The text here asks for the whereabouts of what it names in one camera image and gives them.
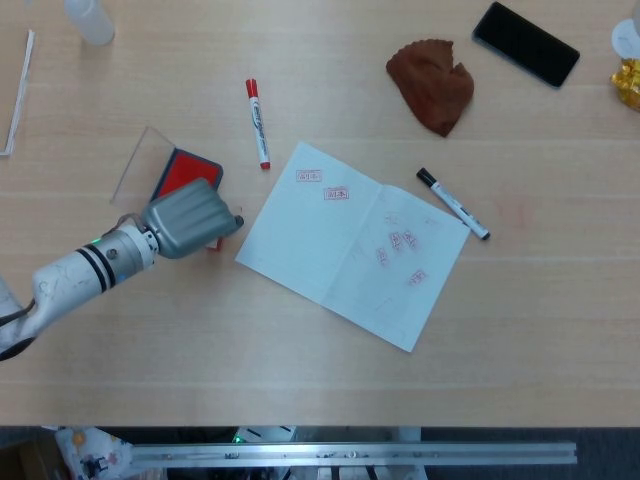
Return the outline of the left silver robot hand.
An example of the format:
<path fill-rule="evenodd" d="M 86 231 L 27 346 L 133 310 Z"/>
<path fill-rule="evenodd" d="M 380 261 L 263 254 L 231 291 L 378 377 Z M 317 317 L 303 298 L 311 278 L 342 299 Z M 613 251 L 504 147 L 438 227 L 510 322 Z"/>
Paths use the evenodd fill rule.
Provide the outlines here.
<path fill-rule="evenodd" d="M 244 225 L 203 178 L 152 201 L 141 217 L 155 235 L 159 255 L 167 259 L 184 258 Z"/>

